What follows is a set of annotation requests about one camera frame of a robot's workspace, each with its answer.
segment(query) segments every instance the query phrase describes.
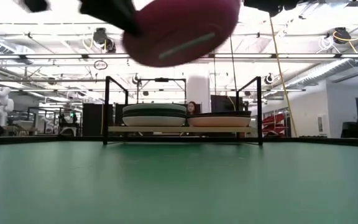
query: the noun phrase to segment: white ceiling duct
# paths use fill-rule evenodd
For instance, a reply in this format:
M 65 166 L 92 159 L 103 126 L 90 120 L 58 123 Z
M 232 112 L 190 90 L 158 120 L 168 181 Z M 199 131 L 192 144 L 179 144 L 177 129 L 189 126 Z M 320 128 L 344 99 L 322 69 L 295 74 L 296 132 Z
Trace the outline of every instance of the white ceiling duct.
M 30 48 L 23 46 L 23 45 L 17 45 L 17 44 L 8 44 L 4 43 L 4 40 L 0 40 L 0 53 L 1 54 L 34 54 L 35 52 L 31 50 Z M 33 61 L 28 59 L 17 59 L 16 60 L 19 63 L 25 63 L 25 64 L 32 64 Z
M 350 49 L 343 53 L 344 54 L 353 54 L 354 51 L 352 49 Z M 337 60 L 335 62 L 320 64 L 320 65 L 313 67 L 310 70 L 307 70 L 307 71 L 299 74 L 297 77 L 291 79 L 290 81 L 287 81 L 285 86 L 290 87 L 290 86 L 294 86 L 294 85 L 307 85 L 310 83 L 316 83 L 320 80 L 330 77 L 331 75 L 338 74 L 339 72 L 343 72 L 343 71 L 345 71 L 349 68 L 352 68 L 356 65 L 357 65 L 357 62 L 355 62 L 351 58 L 344 58 L 344 59 Z

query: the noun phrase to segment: green table surface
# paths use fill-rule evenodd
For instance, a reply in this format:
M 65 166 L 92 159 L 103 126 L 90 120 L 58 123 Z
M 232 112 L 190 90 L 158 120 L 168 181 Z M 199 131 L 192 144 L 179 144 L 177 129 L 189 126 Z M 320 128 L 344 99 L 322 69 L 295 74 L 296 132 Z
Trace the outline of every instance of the green table surface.
M 358 224 L 358 147 L 0 146 L 0 224 Z

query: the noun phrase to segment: stacked bowl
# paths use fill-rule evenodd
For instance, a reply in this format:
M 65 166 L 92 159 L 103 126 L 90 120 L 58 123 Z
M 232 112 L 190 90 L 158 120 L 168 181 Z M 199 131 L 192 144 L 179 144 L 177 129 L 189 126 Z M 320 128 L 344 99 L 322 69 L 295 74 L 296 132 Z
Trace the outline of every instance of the stacked bowl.
M 247 127 L 251 111 L 225 111 L 196 114 L 187 117 L 192 127 Z
M 122 109 L 126 126 L 181 127 L 186 123 L 186 107 L 176 104 L 144 103 Z

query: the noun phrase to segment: white bowl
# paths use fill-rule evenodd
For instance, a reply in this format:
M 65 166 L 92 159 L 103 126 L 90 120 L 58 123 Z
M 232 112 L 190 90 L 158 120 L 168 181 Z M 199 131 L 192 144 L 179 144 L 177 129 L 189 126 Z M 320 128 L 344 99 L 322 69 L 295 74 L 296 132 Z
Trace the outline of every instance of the white bowl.
M 141 109 L 175 109 L 181 110 L 186 113 L 187 109 L 185 106 L 176 105 L 173 103 L 139 103 L 136 105 L 129 105 L 122 109 L 122 112 L 125 113 L 129 110 L 141 110 Z
M 167 116 L 133 116 L 122 118 L 126 126 L 132 127 L 182 127 L 186 118 Z

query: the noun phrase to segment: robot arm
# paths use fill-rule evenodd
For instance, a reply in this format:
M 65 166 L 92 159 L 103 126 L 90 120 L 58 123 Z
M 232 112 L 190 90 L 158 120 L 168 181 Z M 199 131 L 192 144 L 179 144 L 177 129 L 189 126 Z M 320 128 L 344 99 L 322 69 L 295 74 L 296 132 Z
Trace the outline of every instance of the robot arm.
M 12 99 L 7 99 L 7 105 L 5 106 L 5 111 L 6 112 L 12 112 L 14 109 L 14 102 Z
M 0 98 L 7 97 L 10 92 L 11 89 L 9 87 L 0 87 Z

